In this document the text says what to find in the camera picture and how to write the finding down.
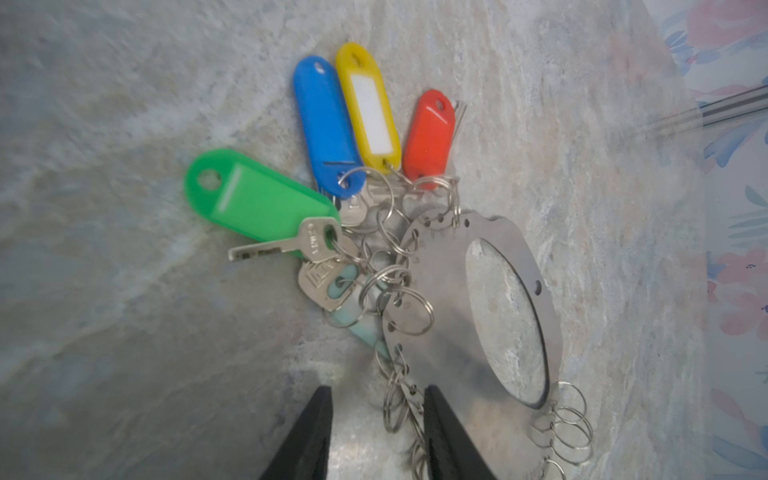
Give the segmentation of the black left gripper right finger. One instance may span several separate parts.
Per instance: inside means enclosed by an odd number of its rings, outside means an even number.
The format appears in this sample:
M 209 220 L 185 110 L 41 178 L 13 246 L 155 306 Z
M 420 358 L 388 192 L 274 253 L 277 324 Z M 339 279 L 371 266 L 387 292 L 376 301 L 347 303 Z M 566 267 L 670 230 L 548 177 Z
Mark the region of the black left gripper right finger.
M 424 392 L 424 437 L 431 479 L 495 479 L 436 385 Z

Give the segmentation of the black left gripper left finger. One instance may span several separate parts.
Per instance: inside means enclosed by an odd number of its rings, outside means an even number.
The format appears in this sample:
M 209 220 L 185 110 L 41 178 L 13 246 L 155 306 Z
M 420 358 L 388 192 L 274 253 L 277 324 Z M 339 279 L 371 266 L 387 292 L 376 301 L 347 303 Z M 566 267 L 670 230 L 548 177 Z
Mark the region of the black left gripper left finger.
M 332 425 L 332 389 L 321 385 L 311 396 L 260 478 L 326 479 Z

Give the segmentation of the green key tag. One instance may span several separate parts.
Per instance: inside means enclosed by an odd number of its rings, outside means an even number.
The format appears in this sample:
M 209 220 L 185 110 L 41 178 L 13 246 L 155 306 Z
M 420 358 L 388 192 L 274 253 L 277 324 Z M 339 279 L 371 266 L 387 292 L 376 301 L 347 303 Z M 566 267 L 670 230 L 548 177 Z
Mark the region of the green key tag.
M 293 237 L 306 218 L 340 219 L 324 195 L 230 149 L 197 157 L 184 193 L 204 219 L 258 242 Z

